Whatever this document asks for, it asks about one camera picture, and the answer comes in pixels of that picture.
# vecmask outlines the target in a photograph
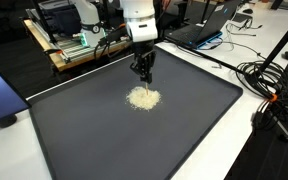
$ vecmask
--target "dark gray mat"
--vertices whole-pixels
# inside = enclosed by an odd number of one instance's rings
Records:
[[[54,179],[170,178],[242,89],[156,48],[151,89],[162,103],[134,110],[143,86],[133,57],[30,100],[33,124]]]

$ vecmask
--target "black cable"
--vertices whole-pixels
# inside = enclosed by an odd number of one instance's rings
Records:
[[[104,54],[104,52],[105,52],[105,50],[106,50],[106,48],[107,48],[108,45],[109,45],[109,44],[106,44],[106,45],[105,45],[105,47],[103,48],[103,51],[102,51],[102,53],[101,53],[101,55],[100,55],[100,57],[99,57],[98,59],[101,59],[101,57],[103,56],[103,54]]]
[[[237,26],[235,24],[232,23],[228,23],[225,28],[226,31],[232,35],[243,35],[243,36],[256,36],[256,34],[247,34],[247,33],[233,33],[232,31],[230,31],[228,29],[228,26],[232,26],[232,27],[236,27],[238,28],[238,31],[242,30],[242,29],[260,29],[263,25],[259,25],[258,27],[252,27],[253,24],[253,18],[252,19],[247,19],[245,21],[245,23],[242,26]]]
[[[286,121],[286,115],[288,114],[288,75],[280,65],[274,62],[268,66],[265,72],[261,72],[260,67],[263,62],[255,61],[239,64],[237,68],[243,73],[236,73],[236,77],[245,88],[270,101],[271,106],[265,112],[269,113],[270,118],[260,127],[258,127],[258,123],[255,127],[256,129],[270,130],[278,121]],[[261,104],[260,112],[263,112],[264,107],[265,105]]]
[[[263,57],[262,55],[261,55],[261,53],[260,52],[257,52],[256,50],[254,50],[253,48],[251,48],[251,47],[248,47],[248,46],[246,46],[246,45],[243,45],[243,44],[238,44],[238,43],[234,43],[234,42],[227,42],[227,41],[222,41],[222,43],[228,43],[228,44],[234,44],[234,45],[236,45],[236,46],[240,46],[240,47],[244,47],[244,48],[247,48],[247,49],[249,49],[249,50],[251,50],[251,51],[253,51],[258,57],[260,57],[260,58],[262,58],[262,59],[266,59],[265,57]]]
[[[93,54],[94,60],[96,60],[96,51],[97,51],[98,47],[100,47],[100,44],[97,44],[94,48],[94,54]]]
[[[231,70],[233,70],[233,71],[235,71],[235,72],[242,73],[242,71],[240,71],[239,69],[237,69],[235,66],[232,66],[232,65],[227,64],[227,63],[225,63],[225,62],[223,62],[223,61],[220,61],[220,60],[218,60],[218,59],[216,59],[216,58],[213,58],[213,57],[211,57],[211,56],[208,56],[208,55],[206,55],[206,54],[203,54],[203,53],[201,53],[201,52],[198,52],[198,51],[192,49],[191,47],[187,47],[187,48],[185,48],[185,50],[184,50],[182,47],[180,47],[180,46],[177,45],[177,48],[180,49],[180,50],[182,50],[182,51],[184,51],[184,52],[186,52],[186,53],[189,53],[189,54],[191,54],[191,55],[193,55],[193,56],[203,57],[203,58],[205,58],[205,59],[207,59],[207,60],[210,60],[210,61],[213,61],[213,62],[215,62],[215,63],[217,63],[217,64],[221,64],[222,66],[227,67],[227,68],[229,68],[229,69],[231,69]]]
[[[111,58],[110,57],[110,47],[111,47],[111,43],[108,43],[108,46],[107,46],[107,57],[108,58]]]
[[[123,49],[120,49],[120,50],[118,50],[118,51],[116,51],[116,52],[114,52],[112,55],[110,55],[110,45],[108,46],[108,49],[107,49],[107,51],[108,51],[108,53],[107,53],[107,56],[110,58],[110,59],[112,59],[112,58],[114,58],[115,56],[117,56],[119,53],[121,53],[122,51],[124,51],[126,48],[128,48],[129,46],[125,46]]]

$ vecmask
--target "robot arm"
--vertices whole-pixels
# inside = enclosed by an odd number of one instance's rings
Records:
[[[152,82],[151,68],[155,61],[154,39],[157,38],[153,0],[109,0],[116,8],[124,10],[128,35],[133,41],[135,61],[130,68],[141,81]]]
[[[104,37],[97,8],[94,0],[70,0],[75,5],[81,17],[81,41],[85,47],[95,47],[98,41]]]

